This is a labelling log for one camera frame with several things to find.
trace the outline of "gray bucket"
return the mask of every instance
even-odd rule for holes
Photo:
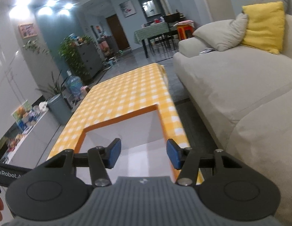
[[[66,125],[70,120],[72,112],[61,94],[52,97],[47,106],[61,125]]]

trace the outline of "red stool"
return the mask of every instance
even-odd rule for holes
[[[195,29],[191,25],[177,25],[179,40],[185,40],[187,38],[193,37],[192,33],[194,30]]]

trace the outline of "beige sofa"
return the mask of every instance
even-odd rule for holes
[[[197,38],[179,42],[175,71],[217,146],[271,179],[281,191],[276,217],[292,225],[292,16],[284,50],[237,46],[198,55]]]

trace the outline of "brown door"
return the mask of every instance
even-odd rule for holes
[[[110,27],[113,37],[115,38],[115,41],[118,44],[119,49],[127,49],[129,47],[129,43],[123,31],[122,25],[118,19],[118,16],[116,14],[112,15],[106,18],[106,21]]]

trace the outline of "coffee table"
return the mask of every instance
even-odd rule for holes
[[[168,92],[162,65],[153,63],[95,85],[75,111],[48,158],[64,149],[80,152],[86,133],[137,115],[157,111],[164,139],[189,147],[185,131]],[[173,170],[174,178],[178,171]],[[201,172],[198,183],[203,181]]]

